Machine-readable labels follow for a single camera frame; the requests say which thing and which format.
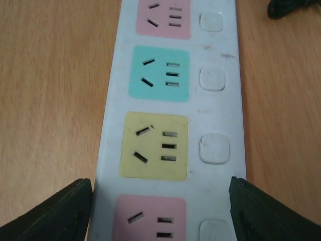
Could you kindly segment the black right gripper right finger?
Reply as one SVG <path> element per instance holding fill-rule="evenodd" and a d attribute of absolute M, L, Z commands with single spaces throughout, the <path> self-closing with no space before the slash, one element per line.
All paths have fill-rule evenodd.
<path fill-rule="evenodd" d="M 237 240 L 320 240 L 320 225 L 243 178 L 231 178 L 229 195 Z"/>

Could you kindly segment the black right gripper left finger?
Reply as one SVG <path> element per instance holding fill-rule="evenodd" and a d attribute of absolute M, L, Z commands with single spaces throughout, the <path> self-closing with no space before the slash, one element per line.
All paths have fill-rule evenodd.
<path fill-rule="evenodd" d="M 85 240 L 92 186 L 80 178 L 1 227 L 1 240 Z"/>

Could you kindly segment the white power strip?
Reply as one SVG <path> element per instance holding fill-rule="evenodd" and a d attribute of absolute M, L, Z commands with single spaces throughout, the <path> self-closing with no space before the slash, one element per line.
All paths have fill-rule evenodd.
<path fill-rule="evenodd" d="M 245 178 L 235 1 L 123 1 L 89 240 L 236 240 Z"/>

